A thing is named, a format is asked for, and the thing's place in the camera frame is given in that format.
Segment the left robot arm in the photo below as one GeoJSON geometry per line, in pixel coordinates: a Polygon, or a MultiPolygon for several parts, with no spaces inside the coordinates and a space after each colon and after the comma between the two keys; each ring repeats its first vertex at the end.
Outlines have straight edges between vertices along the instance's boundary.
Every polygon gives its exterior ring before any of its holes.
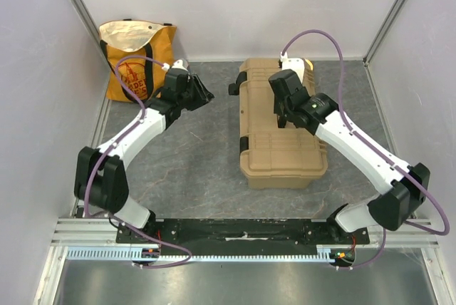
{"type": "Polygon", "coordinates": [[[140,242],[154,240],[155,214],[130,196],[126,171],[136,155],[164,133],[182,111],[194,111],[214,98],[199,76],[185,68],[172,67],[158,98],[149,100],[134,120],[97,148],[84,147],[78,154],[74,195],[90,205],[133,226],[140,242]]]}

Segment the tan plastic tool box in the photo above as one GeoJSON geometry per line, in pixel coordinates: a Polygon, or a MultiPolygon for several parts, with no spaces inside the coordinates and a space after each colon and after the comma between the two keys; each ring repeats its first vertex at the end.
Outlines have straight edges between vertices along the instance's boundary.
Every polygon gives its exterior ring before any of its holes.
{"type": "Polygon", "coordinates": [[[239,97],[239,166],[252,189],[303,189],[324,176],[326,144],[274,113],[268,79],[279,71],[274,58],[248,58],[229,94],[239,97]]]}

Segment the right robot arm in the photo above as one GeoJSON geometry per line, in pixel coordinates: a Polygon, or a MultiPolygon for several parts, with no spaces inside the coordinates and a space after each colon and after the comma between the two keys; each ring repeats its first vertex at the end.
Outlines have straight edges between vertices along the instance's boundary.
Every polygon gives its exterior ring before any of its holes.
{"type": "Polygon", "coordinates": [[[430,171],[394,156],[354,123],[345,124],[336,101],[324,93],[309,95],[296,72],[279,71],[269,78],[274,112],[337,149],[354,164],[378,192],[355,205],[339,207],[326,225],[327,237],[345,242],[352,232],[373,225],[395,231],[425,201],[430,171]]]}

